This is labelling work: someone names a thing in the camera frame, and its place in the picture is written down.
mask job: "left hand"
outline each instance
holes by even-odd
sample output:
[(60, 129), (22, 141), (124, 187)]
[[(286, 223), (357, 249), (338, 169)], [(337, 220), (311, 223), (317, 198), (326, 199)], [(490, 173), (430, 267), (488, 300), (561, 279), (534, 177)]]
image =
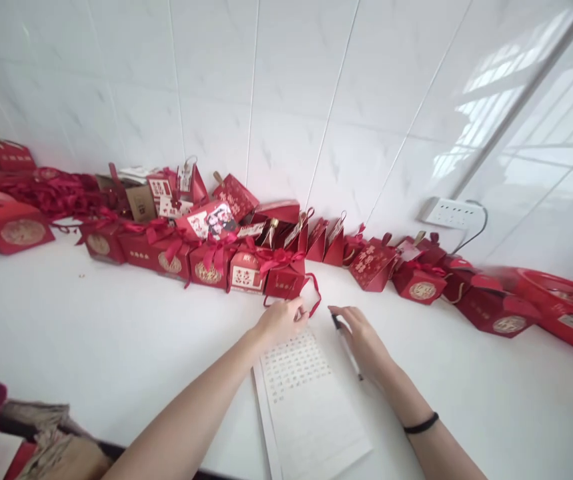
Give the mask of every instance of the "left hand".
[(264, 349), (297, 337), (306, 328), (309, 313), (302, 307), (303, 302), (301, 297), (276, 301), (263, 313), (253, 330), (259, 335)]

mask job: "white tile wall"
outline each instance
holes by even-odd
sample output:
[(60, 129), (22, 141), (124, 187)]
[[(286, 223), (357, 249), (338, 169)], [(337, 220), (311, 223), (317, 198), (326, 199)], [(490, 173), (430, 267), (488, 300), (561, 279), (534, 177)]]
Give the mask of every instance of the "white tile wall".
[[(70, 171), (197, 155), (209, 187), (230, 172), (399, 237), (572, 18), (573, 0), (0, 0), (0, 136)], [(466, 253), (573, 275), (561, 245), (519, 240), (573, 245), (573, 59), (544, 98), (462, 193), (492, 212)]]

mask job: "paper sheet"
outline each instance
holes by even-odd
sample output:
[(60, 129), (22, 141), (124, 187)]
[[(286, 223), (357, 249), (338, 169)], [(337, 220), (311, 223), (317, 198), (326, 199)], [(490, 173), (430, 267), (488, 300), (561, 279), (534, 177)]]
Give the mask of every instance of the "paper sheet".
[(328, 480), (372, 450), (310, 329), (253, 372), (273, 480)]

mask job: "power cord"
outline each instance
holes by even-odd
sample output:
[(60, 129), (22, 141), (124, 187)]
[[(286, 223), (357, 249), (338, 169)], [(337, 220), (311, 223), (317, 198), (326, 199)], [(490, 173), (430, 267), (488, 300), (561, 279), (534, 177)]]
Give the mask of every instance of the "power cord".
[(466, 245), (468, 245), (469, 243), (471, 243), (473, 240), (475, 240), (477, 237), (479, 237), (482, 232), (484, 231), (484, 229), (486, 228), (486, 224), (488, 223), (488, 210), (486, 209), (485, 206), (483, 206), (483, 204), (481, 204), (478, 201), (475, 200), (465, 200), (466, 203), (473, 203), (474, 205), (479, 205), (480, 207), (482, 207), (482, 210), (484, 210), (484, 224), (481, 228), (481, 230), (479, 232), (477, 232), (475, 235), (473, 235), (472, 237), (470, 237), (467, 241), (465, 241), (464, 243), (460, 243), (458, 245), (458, 247), (452, 251), (451, 255), (455, 255), (457, 252), (459, 252), (463, 247), (465, 247)]

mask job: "pen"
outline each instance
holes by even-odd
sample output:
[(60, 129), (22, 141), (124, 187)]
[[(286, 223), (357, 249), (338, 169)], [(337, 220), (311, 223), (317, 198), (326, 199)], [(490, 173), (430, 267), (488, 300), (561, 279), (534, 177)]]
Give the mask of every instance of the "pen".
[(346, 355), (348, 355), (349, 360), (353, 364), (353, 368), (355, 369), (355, 373), (358, 374), (358, 380), (359, 381), (364, 380), (364, 377), (362, 376), (362, 373), (360, 372), (360, 368), (358, 367), (358, 362), (356, 362), (355, 357), (353, 356), (353, 352), (351, 352), (351, 349), (348, 346), (348, 343), (346, 342), (346, 338), (344, 337), (344, 334), (342, 333), (342, 330), (341, 330), (342, 327), (340, 326), (340, 321), (338, 321), (338, 316), (331, 314), (331, 317), (333, 318), (333, 323), (335, 324), (335, 330), (340, 337), (340, 343), (342, 344), (342, 347), (344, 348)]

